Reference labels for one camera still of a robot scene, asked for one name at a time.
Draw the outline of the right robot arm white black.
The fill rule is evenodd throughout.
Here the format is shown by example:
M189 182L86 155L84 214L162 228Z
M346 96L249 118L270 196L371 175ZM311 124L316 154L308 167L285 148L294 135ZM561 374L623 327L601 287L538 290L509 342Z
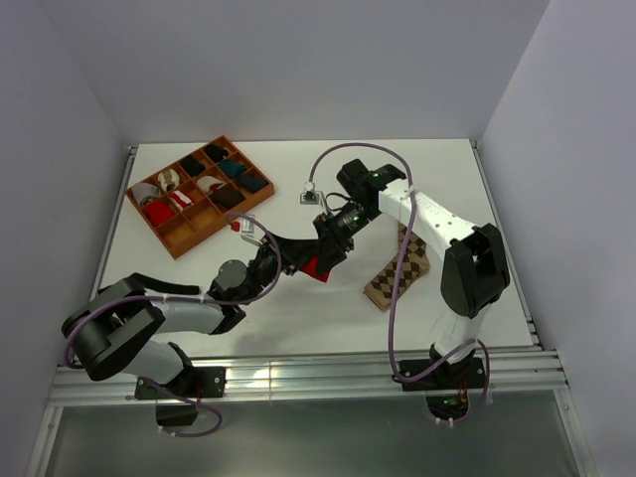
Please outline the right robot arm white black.
M444 388L454 386L464 375L463 361L481 344L477 335L486 314L511 282L501 232L492 224L468 222L418 191L406 163L370 170L355 159L341 168L337 180L349 199L341 211L326 210L314 221L318 235L338 250L318 261L318 273L342 262L354 235L380 215L403 225L408 238L422 239L442 260L445 326L432 344L433 361L419 376L431 375Z

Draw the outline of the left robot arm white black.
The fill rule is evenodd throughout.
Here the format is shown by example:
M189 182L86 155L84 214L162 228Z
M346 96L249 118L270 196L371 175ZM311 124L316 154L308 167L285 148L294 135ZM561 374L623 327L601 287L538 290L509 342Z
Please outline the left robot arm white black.
M140 273L122 278L63 323L66 364L94 382L126 374L171 397L187 397L206 384L201 371L178 344L159 343L155 336L231 332L245 318L245 306L270 291L281 274L318 269L322 243L265 237L254 259L223 263L207 291Z

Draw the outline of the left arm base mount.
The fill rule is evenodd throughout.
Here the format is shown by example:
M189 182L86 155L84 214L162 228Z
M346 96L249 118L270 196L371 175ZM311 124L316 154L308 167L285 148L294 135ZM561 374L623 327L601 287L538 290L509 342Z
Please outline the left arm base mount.
M205 399L224 396L226 374L225 367L207 366L186 369L167 385L138 378L134 398L155 402L155 420L161 431L175 437L203 437L222 426L221 413ZM205 413L214 416L216 423L207 430L192 430Z

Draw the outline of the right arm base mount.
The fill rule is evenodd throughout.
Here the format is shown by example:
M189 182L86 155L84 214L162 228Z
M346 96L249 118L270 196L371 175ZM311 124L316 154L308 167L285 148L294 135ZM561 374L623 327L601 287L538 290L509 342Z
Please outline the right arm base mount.
M435 371L412 383L392 376L406 393L424 392L430 414L440 421L455 424L465 419L471 410L471 391L482 391L478 403L484 403L490 385L490 366L483 359L470 355L457 364L442 364Z

